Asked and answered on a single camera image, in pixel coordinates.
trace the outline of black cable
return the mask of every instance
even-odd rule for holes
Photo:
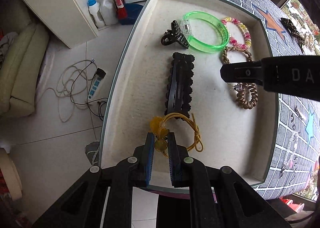
[[[102,114],[101,109],[102,109],[102,106],[105,105],[106,103],[107,103],[106,101],[101,101],[101,102],[99,101],[98,102],[98,104],[99,104],[99,108],[98,108],[99,116],[102,117],[102,118],[104,118],[104,115]]]
[[[73,83],[72,83],[72,85],[71,85],[70,101],[71,101],[72,103],[74,103],[74,104],[77,104],[77,105],[87,105],[87,104],[89,104],[89,103],[91,103],[91,102],[94,102],[94,101],[98,101],[98,100],[102,100],[102,99],[108,99],[107,97],[103,97],[103,98],[100,98],[100,99],[88,101],[88,96],[87,96],[87,102],[86,102],[86,103],[77,103],[77,102],[74,102],[74,101],[72,100],[72,87],[73,87],[73,84],[75,83],[76,79],[78,79],[78,77],[80,76],[80,74],[81,74],[90,64],[92,64],[92,63],[93,63],[93,61],[91,61],[91,62],[79,73],[79,75],[75,78],[75,80],[73,81]],[[93,77],[92,77],[92,79],[91,79],[91,83],[90,83],[90,88],[89,88],[89,90],[91,89],[92,80],[93,80],[93,78],[95,77],[96,73],[97,73],[97,71],[94,73],[94,75],[93,75]]]
[[[88,93],[88,94],[87,94],[86,103],[77,103],[77,102],[74,102],[74,101],[72,100],[72,87],[73,87],[73,84],[75,83],[76,79],[78,79],[78,77],[81,75],[81,73],[82,73],[84,70],[86,70],[86,68],[87,68],[90,64],[92,64],[92,63],[93,63],[93,61],[91,61],[91,62],[79,73],[79,75],[75,78],[75,80],[72,82],[71,89],[70,89],[70,101],[71,101],[72,103],[74,103],[74,104],[77,104],[77,105],[87,105],[88,108],[89,108],[89,110],[90,110],[95,116],[99,117],[100,120],[103,121],[104,116],[102,116],[102,113],[101,113],[101,116],[100,116],[100,115],[96,115],[96,114],[91,110],[91,108],[90,108],[90,106],[89,106],[89,103],[94,102],[94,101],[99,101],[99,100],[102,100],[102,99],[108,99],[107,97],[100,98],[100,99],[96,99],[96,100],[92,100],[92,101],[89,101],[89,102],[88,102],[88,95],[89,95],[89,93]],[[95,77],[96,73],[97,73],[97,71],[95,71],[95,73],[93,74],[93,77],[92,77],[92,79],[91,79],[89,91],[90,91],[90,89],[91,89],[92,80],[93,80],[93,78]]]

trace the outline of window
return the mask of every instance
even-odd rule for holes
[[[307,187],[295,194],[308,198],[310,200],[316,201],[319,196],[319,191],[317,189],[317,180],[318,180],[318,169],[311,172],[311,177]]]
[[[305,39],[303,46],[306,55],[320,55],[320,34],[308,13],[298,0],[289,0],[281,10],[291,19],[300,35]]]

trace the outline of yellow bead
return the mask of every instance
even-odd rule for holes
[[[159,135],[159,139],[163,139],[163,138],[165,138],[167,135],[168,135],[168,133],[169,133],[169,130],[167,130],[167,129],[161,129],[161,131],[160,131],[160,135]]]
[[[168,144],[164,139],[159,139],[155,141],[155,149],[156,151],[163,152],[167,149]]]

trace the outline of bracelet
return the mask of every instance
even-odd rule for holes
[[[241,49],[238,47],[226,47],[223,50],[223,56],[222,56],[223,62],[225,64],[230,64],[230,60],[227,57],[228,51],[234,51],[234,50],[245,53],[247,55],[247,61],[252,62],[252,55],[248,50]],[[251,100],[250,101],[247,101],[245,99],[246,89],[249,90],[251,93]],[[254,83],[241,83],[241,82],[237,83],[234,86],[234,90],[236,90],[238,92],[236,102],[239,104],[240,107],[242,107],[244,109],[251,110],[253,107],[256,106],[256,104],[258,102],[258,92],[257,92],[256,86]]]
[[[222,39],[220,45],[208,45],[196,39],[191,31],[190,19],[201,19],[209,24],[211,24],[219,34],[219,37]],[[188,43],[195,49],[198,49],[206,53],[216,53],[224,49],[229,41],[229,33],[227,28],[222,24],[222,22],[216,17],[200,11],[189,12],[185,14],[182,18],[181,27],[184,36],[187,38]]]
[[[193,113],[192,115],[192,120],[184,116],[183,114],[180,113],[169,113],[166,116],[162,117],[154,117],[150,121],[150,128],[152,133],[157,137],[157,140],[155,141],[155,149],[156,151],[162,152],[162,154],[168,158],[168,154],[165,152],[165,150],[168,147],[168,142],[165,140],[165,137],[168,135],[169,130],[165,128],[165,123],[167,120],[172,119],[172,118],[181,118],[183,121],[189,124],[189,126],[194,130],[195,132],[195,137],[194,137],[194,142],[192,145],[187,147],[187,151],[190,151],[192,149],[196,149],[198,152],[203,151],[203,144],[201,142],[201,135],[199,132],[199,127],[196,124],[195,117]]]
[[[233,24],[237,25],[238,28],[241,30],[242,35],[245,39],[245,43],[240,44],[238,40],[236,40],[234,37],[231,36],[231,34],[229,34],[230,35],[229,41],[233,46],[240,47],[242,49],[249,49],[251,47],[251,36],[250,36],[249,30],[244,24],[242,24],[239,20],[229,16],[222,19],[221,22],[223,25],[226,25],[227,22],[232,22]]]

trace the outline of gray tablecloth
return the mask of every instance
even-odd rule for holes
[[[227,0],[236,4],[260,18],[264,24],[271,45],[273,56],[300,55],[301,50],[294,39],[290,37],[281,23],[281,17],[287,17],[270,0]],[[272,19],[282,29],[275,29],[270,22]],[[302,121],[296,114],[296,107],[305,116]],[[320,106],[318,102],[279,94],[278,130],[276,147],[271,167],[264,184],[259,185],[256,191],[265,199],[274,199],[292,194],[305,188],[318,159],[320,145],[319,132]],[[290,141],[294,130],[300,132],[295,140]],[[281,168],[289,161],[293,154],[292,163],[281,176]]]

